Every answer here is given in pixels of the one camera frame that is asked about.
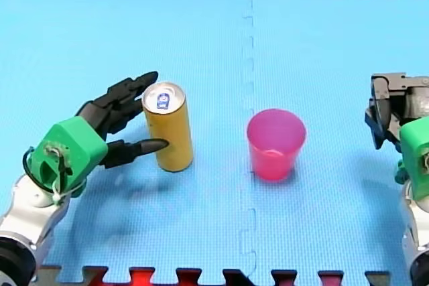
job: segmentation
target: can lid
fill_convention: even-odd
[[[141,100],[145,109],[150,112],[169,114],[183,105],[185,94],[178,85],[160,82],[146,88]]]

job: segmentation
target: black robotic finger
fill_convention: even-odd
[[[146,73],[135,80],[126,78],[110,86],[106,94],[84,103],[76,116],[83,117],[106,140],[107,134],[123,130],[142,112],[141,103],[136,98],[157,79],[158,72]]]
[[[125,143],[118,140],[107,144],[109,151],[106,157],[100,162],[106,169],[131,163],[136,157],[150,154],[166,148],[169,143],[164,139],[147,139],[136,143]]]

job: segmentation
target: yellow can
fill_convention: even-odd
[[[170,82],[155,83],[146,88],[141,100],[151,137],[170,143],[156,152],[158,165],[171,172],[186,169],[194,152],[184,91]]]

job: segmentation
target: green robot part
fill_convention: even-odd
[[[429,117],[406,123],[400,129],[402,160],[411,179],[413,199],[429,196]]]
[[[28,159],[29,171],[44,190],[73,190],[72,197],[78,197],[87,175],[107,151],[107,144],[82,117],[72,117],[49,130]]]

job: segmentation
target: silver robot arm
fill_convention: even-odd
[[[27,175],[12,189],[9,210],[0,217],[0,286],[28,286],[53,241],[55,226],[68,210],[70,197],[54,202]]]

